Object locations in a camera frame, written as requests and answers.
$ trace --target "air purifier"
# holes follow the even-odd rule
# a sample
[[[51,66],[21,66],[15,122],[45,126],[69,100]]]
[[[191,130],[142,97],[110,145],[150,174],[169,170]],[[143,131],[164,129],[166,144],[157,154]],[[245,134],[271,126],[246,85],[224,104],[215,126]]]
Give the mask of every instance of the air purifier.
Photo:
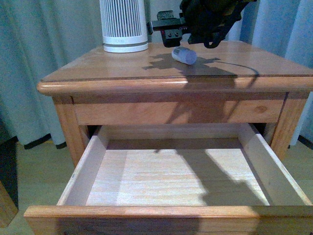
[[[103,49],[124,53],[148,48],[143,0],[100,0]]]

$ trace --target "black robotic arm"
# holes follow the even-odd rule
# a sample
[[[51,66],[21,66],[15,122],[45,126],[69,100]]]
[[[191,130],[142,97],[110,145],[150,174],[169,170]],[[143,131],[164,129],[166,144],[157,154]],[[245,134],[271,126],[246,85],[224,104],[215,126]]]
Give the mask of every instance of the black robotic arm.
[[[217,47],[251,1],[257,0],[182,0],[181,13],[161,11],[157,21],[147,23],[148,33],[161,31],[165,47],[180,45],[183,34],[190,33],[189,44],[204,43],[206,48]]]

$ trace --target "tabletop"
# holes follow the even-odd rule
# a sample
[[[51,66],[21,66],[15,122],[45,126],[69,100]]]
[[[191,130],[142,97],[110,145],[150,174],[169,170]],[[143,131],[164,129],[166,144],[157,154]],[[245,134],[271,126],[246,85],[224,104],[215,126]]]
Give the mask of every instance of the tabletop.
[[[145,51],[109,53],[97,47],[45,77],[37,86],[46,95],[146,92],[313,91],[313,70],[243,42],[215,49],[182,44],[197,53],[186,65],[172,48],[149,44]]]

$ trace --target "curtain fold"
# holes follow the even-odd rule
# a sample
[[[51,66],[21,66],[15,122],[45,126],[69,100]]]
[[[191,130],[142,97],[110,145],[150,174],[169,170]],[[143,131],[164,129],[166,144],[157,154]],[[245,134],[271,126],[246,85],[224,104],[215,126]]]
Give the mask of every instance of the curtain fold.
[[[181,0],[145,0],[147,21],[158,11],[179,16]],[[249,3],[243,20],[227,40],[241,40],[313,68],[313,1],[258,0]],[[154,33],[152,42],[161,42]],[[28,144],[48,133],[65,141],[53,102],[36,84],[46,75],[102,44],[99,0],[0,1],[0,121],[11,135]],[[302,117],[310,130],[313,115]]]

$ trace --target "table leg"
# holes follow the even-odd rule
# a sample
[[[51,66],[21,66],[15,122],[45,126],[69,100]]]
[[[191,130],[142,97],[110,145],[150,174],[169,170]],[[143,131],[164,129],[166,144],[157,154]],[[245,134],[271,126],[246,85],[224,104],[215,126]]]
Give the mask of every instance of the table leg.
[[[88,128],[78,125],[74,103],[70,96],[53,97],[53,102],[76,167],[89,142]]]
[[[281,160],[285,157],[308,96],[307,92],[287,93],[270,145]]]

